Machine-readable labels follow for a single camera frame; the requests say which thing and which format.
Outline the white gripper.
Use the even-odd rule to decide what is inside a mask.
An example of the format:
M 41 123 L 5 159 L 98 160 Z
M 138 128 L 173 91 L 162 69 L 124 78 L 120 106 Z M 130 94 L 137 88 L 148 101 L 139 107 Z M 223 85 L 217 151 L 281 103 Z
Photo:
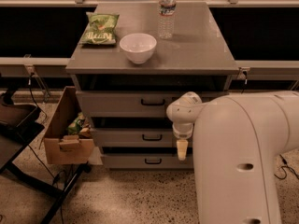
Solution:
M 186 160 L 188 141 L 192 136 L 193 124 L 192 123 L 174 123 L 172 125 L 174 136 L 177 140 L 177 154 L 180 161 Z

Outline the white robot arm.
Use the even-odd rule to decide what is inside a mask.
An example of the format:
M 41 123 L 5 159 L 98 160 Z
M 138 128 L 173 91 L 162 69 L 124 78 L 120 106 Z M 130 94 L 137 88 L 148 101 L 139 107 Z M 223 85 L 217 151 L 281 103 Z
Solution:
M 275 157 L 299 146 L 299 93 L 188 92 L 166 109 L 178 157 L 192 139 L 200 224 L 282 224 Z

